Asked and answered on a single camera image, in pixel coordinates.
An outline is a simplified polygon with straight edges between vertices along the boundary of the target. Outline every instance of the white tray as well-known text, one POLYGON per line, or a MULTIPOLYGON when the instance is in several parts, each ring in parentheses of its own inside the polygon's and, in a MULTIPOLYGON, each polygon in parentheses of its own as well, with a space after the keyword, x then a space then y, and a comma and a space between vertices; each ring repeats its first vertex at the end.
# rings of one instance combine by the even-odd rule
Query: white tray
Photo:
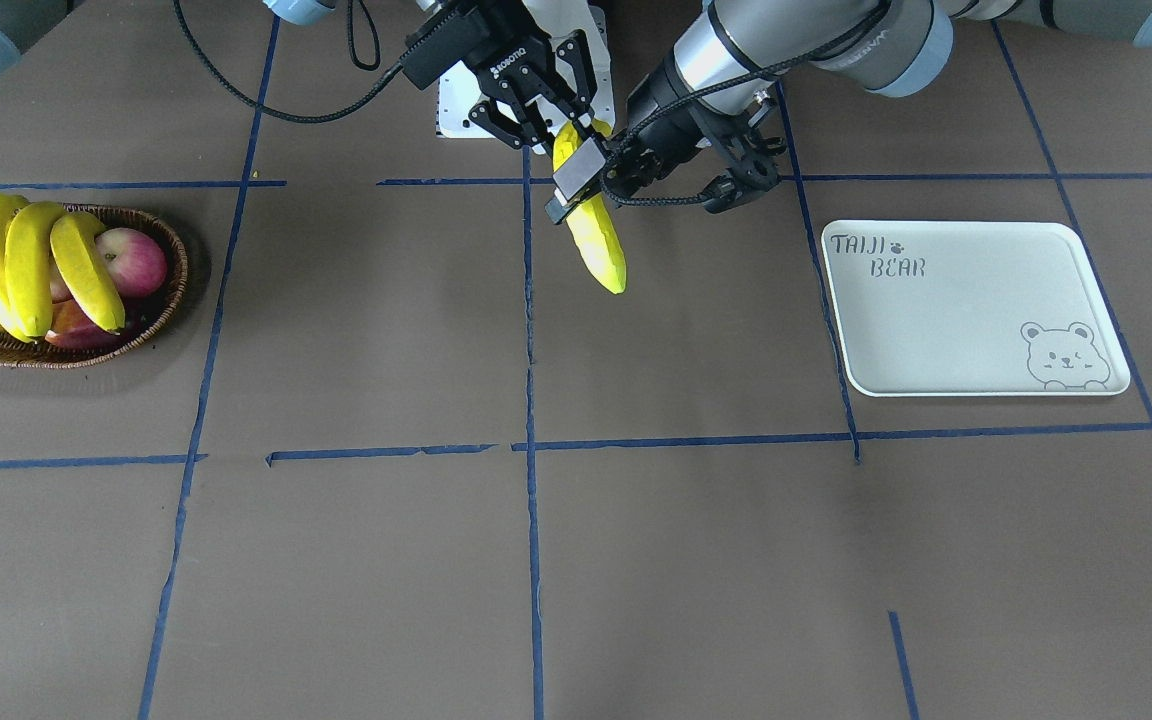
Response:
POLYGON ((865 395, 1117 395, 1130 373, 1061 223, 836 220, 820 234, 847 379, 865 395))

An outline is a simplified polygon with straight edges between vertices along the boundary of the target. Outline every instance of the blue tape line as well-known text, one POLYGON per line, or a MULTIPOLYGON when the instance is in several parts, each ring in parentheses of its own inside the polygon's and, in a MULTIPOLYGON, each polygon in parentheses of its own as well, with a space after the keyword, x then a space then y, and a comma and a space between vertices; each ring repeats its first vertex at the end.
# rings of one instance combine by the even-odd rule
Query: blue tape line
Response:
MULTIPOLYGON (((781 176, 782 182, 943 182, 943 181, 1049 181, 1051 173, 850 173, 850 174, 804 174, 804 176, 781 176)), ((1142 181, 1152 179, 1152 173, 1061 173, 1062 179, 1100 179, 1101 181, 1142 181)), ((554 184, 554 179, 384 179, 378 185, 426 187, 447 184, 554 184)))
MULTIPOLYGON (((198 456, 199 460, 206 455, 198 456)), ((109 468, 120 465, 179 465, 187 455, 141 455, 108 457, 38 457, 32 460, 0 460, 0 470, 37 468, 109 468)))
MULTIPOLYGON (((990 24, 993 28, 993 36, 995 36, 998 40, 998 48, 1002 51, 1002 59, 1007 63, 1007 71, 1011 74, 1011 82, 1015 83, 1021 104, 1025 106, 1025 113, 1029 115, 1029 122, 1034 128, 1034 135, 1038 137, 1038 146, 1043 150, 1043 158, 1047 159, 1047 168, 1051 170, 1052 181, 1056 183, 1056 190, 1060 192, 1060 199, 1064 203, 1064 212, 1069 214, 1070 227, 1074 228, 1074 232, 1078 233, 1079 237, 1084 237, 1083 229, 1078 223, 1078 215, 1074 213, 1074 204, 1069 199, 1069 192, 1064 190, 1064 181, 1062 181, 1060 172, 1056 169, 1056 160, 1052 156, 1051 146, 1047 145, 1047 137, 1043 135, 1043 127, 1038 123, 1038 114, 1034 111, 1033 104, 1029 101, 1029 93, 1025 92, 1024 83, 1020 81, 1020 73, 1016 71, 1016 65, 1011 61, 1011 52, 1007 50, 1007 41, 1002 38, 1002 31, 998 28, 998 23, 991 22, 990 24)), ((1143 402, 1144 409, 1146 409, 1146 414, 1149 415, 1149 423, 1152 424, 1152 401, 1149 400, 1149 389, 1146 389, 1146 384, 1140 377, 1137 363, 1135 363, 1132 348, 1130 348, 1128 340, 1126 340, 1123 334, 1123 325, 1119 323, 1117 313, 1115 313, 1114 305, 1111 304, 1111 297, 1108 297, 1108 293, 1105 290, 1105 283, 1101 280, 1101 272, 1097 268, 1096 260, 1092 259, 1091 249, 1087 250, 1087 265, 1092 268, 1092 276, 1096 278, 1097 287, 1100 288, 1101 295, 1105 296, 1105 309, 1111 316, 1111 321, 1114 323, 1114 329, 1117 333, 1120 343, 1123 346, 1126 363, 1128 363, 1128 367, 1130 369, 1130 372, 1132 372, 1135 381, 1137 381, 1140 401, 1143 402)))
POLYGON ((276 450, 265 456, 265 464, 288 460, 340 460, 344 457, 411 457, 412 455, 473 455, 492 450, 494 445, 431 445, 419 447, 361 447, 342 450, 276 450))
MULTIPOLYGON (((1078 181, 1143 181, 1152 173, 1060 173, 1061 179, 1078 181)), ((794 176, 782 176, 793 181, 794 176)), ((1049 181, 1051 173, 870 173, 870 174, 813 174, 803 182, 918 182, 918 181, 1049 181)))
MULTIPOLYGON (((143 181, 143 182, 0 182, 0 190, 160 190, 160 188, 242 187, 242 181, 143 181)), ((251 181, 248 187, 287 187, 287 181, 251 181)))
MULTIPOLYGON (((270 24, 270 48, 265 53, 265 69, 262 75, 260 93, 256 96, 257 101, 264 104, 265 94, 270 91, 270 74, 274 68, 274 47, 278 45, 278 17, 270 24)), ((180 541, 184 537, 185 501, 194 486, 194 469, 197 464, 198 445, 202 441, 202 424, 207 414, 207 400, 211 393, 211 377, 217 365, 217 348, 220 343, 220 328, 223 325, 225 314, 225 290, 229 286, 229 272, 233 270, 234 249, 238 244, 238 229, 243 222, 243 210, 247 209, 247 189, 251 181, 252 162, 256 158, 256 142, 260 138, 259 109, 252 113, 251 132, 247 136, 247 159, 243 161, 243 177, 238 183, 238 200, 234 205, 234 220, 229 232, 229 247, 225 251, 225 270, 220 276, 220 290, 215 297, 215 314, 211 320, 211 340, 207 344, 207 359, 202 370, 202 385, 198 388, 198 412, 195 416, 194 430, 189 434, 189 456, 184 465, 184 472, 180 478, 180 500, 177 501, 177 521, 175 521, 175 535, 172 541, 172 568, 168 570, 168 579, 162 584, 162 593, 159 597, 159 614, 154 622, 154 641, 150 644, 150 659, 145 669, 145 685, 141 689, 141 712, 138 720, 147 720, 150 717, 150 705, 154 700, 154 683, 159 674, 159 660, 162 655, 162 638, 168 624, 168 609, 172 606, 172 591, 175 588, 175 574, 180 560, 180 541)))
MULTIPOLYGON (((844 442, 851 433, 801 433, 783 435, 714 435, 714 437, 668 437, 623 439, 564 439, 563 441, 536 442, 537 450, 602 450, 608 447, 719 447, 727 445, 793 445, 804 442, 844 442)), ((515 444, 511 450, 523 452, 525 444, 515 444)))
POLYGON ((1060 173, 1062 179, 1152 179, 1152 173, 1060 173))
POLYGON ((536 340, 532 314, 531 151, 522 151, 522 297, 526 311, 526 546, 531 571, 531 702, 545 720, 544 617, 540 611, 540 513, 536 505, 536 340))
POLYGON ((861 439, 856 434, 856 415, 851 409, 851 392, 847 389, 847 374, 842 365, 841 344, 838 341, 838 332, 833 327, 833 316, 829 313, 829 291, 824 281, 824 270, 820 266, 820 252, 814 243, 814 227, 812 225, 812 210, 808 206, 808 190, 803 182, 803 167, 799 165, 799 151, 794 145, 794 127, 790 123, 790 109, 785 97, 785 88, 776 83, 776 104, 781 109, 781 122, 785 124, 785 137, 788 151, 790 151, 790 165, 794 167, 794 184, 799 192, 799 210, 803 211, 803 227, 808 233, 808 249, 812 251, 812 266, 817 274, 817 283, 820 293, 820 314, 824 316, 824 325, 829 332, 829 347, 833 350, 833 369, 838 373, 838 392, 842 396, 842 409, 847 418, 847 432, 851 434, 851 455, 856 462, 861 462, 861 439))
POLYGON ((1152 423, 1091 423, 1083 425, 1030 425, 998 429, 872 430, 861 439, 933 439, 961 437, 1060 435, 1086 433, 1132 433, 1152 430, 1152 423))
MULTIPOLYGON (((867 441, 886 439, 937 439, 965 437, 1055 435, 1089 433, 1147 432, 1152 423, 1089 423, 1079 425, 1018 425, 992 429, 923 429, 923 430, 861 430, 856 438, 867 441)), ((808 442, 846 442, 851 433, 795 433, 765 435, 708 435, 620 439, 568 439, 568 441, 536 442, 537 450, 602 450, 608 447, 717 447, 730 445, 796 445, 808 442)), ((524 452, 526 444, 509 446, 513 452, 524 452)))
MULTIPOLYGON (((785 176, 790 181, 794 176, 785 176)), ((1033 181, 1051 179, 1047 173, 861 173, 861 174, 810 174, 803 182, 916 182, 916 181, 1033 181)))
POLYGON ((425 187, 435 184, 554 184, 554 179, 384 179, 384 187, 425 187))
POLYGON ((900 630, 900 615, 887 611, 887 621, 892 626, 892 642, 896 643, 896 661, 900 662, 901 684, 905 688, 905 705, 909 706, 909 720, 918 719, 918 698, 914 697, 914 675, 909 670, 909 657, 905 655, 905 636, 900 630))

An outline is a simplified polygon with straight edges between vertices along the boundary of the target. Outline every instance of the red apple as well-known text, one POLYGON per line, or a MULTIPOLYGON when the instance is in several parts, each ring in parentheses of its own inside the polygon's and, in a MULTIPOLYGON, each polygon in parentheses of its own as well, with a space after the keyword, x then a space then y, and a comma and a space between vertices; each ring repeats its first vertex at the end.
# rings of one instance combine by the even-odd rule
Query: red apple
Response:
POLYGON ((141 310, 134 304, 127 304, 127 327, 118 334, 108 333, 92 323, 77 302, 68 300, 51 306, 51 329, 44 340, 66 350, 101 350, 136 338, 141 333, 143 320, 145 318, 142 318, 141 310))
POLYGON ((96 237, 96 252, 122 297, 147 297, 168 276, 168 259, 154 238, 132 228, 113 228, 96 237))
POLYGON ((65 278, 60 276, 60 268, 56 266, 56 259, 51 259, 51 301, 52 302, 65 302, 74 296, 74 293, 69 291, 69 286, 65 283, 65 278))

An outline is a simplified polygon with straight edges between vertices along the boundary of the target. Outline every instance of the white mounting plate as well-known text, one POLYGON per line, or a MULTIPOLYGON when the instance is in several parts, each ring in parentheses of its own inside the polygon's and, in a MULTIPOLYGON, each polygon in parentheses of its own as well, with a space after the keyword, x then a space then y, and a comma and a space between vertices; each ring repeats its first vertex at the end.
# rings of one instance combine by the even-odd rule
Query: white mounting plate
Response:
MULTIPOLYGON (((594 61, 594 77, 598 79, 598 91, 591 108, 594 118, 608 126, 616 127, 616 104, 612 97, 612 61, 607 53, 607 22, 602 9, 584 3, 584 0, 564 0, 562 3, 526 3, 536 24, 552 37, 570 35, 577 26, 584 28, 590 41, 590 55, 594 61)), ((575 83, 571 69, 558 63, 558 71, 568 83, 575 83)), ((438 135, 452 138, 488 138, 493 137, 485 129, 471 123, 470 108, 483 99, 479 81, 463 63, 456 63, 444 74, 438 82, 438 135)), ((500 108, 507 118, 513 118, 508 108, 500 108)), ((561 128, 567 122, 562 111, 550 103, 540 100, 541 118, 548 120, 552 127, 561 128)))
POLYGON ((1130 384, 1061 223, 836 220, 820 234, 847 379, 865 395, 1093 396, 1130 384))

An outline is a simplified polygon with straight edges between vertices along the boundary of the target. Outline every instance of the fruit basket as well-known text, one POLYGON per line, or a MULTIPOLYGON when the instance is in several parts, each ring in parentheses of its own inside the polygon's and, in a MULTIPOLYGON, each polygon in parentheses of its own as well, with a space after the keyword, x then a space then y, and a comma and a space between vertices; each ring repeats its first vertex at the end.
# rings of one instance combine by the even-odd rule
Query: fruit basket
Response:
POLYGON ((54 347, 46 342, 20 342, 9 334, 0 333, 0 367, 88 367, 97 363, 105 363, 105 361, 113 361, 114 357, 145 344, 157 332, 161 331, 172 320, 180 306, 180 301, 184 297, 189 260, 185 256, 184 243, 180 242, 177 233, 167 223, 142 210, 77 205, 69 202, 63 205, 70 211, 85 210, 100 218, 101 222, 111 228, 132 228, 154 238, 168 260, 168 276, 154 295, 143 301, 141 314, 145 316, 145 323, 142 324, 141 332, 128 333, 127 341, 113 347, 100 348, 100 350, 65 350, 65 348, 54 347))

